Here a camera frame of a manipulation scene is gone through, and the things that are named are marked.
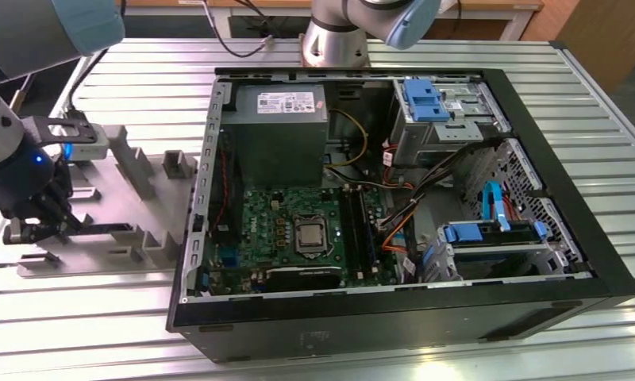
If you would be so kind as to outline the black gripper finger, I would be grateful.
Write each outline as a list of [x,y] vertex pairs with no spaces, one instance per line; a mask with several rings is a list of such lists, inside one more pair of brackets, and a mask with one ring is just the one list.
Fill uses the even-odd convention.
[[69,228],[77,233],[84,228],[84,223],[73,215],[69,198],[73,195],[69,165],[62,156],[56,157],[52,188],[56,194],[57,204],[62,210],[62,220]]
[[76,221],[61,221],[60,223],[42,223],[24,225],[24,241],[26,243],[37,243],[50,237],[57,237],[62,240],[68,236],[78,232],[78,223]]

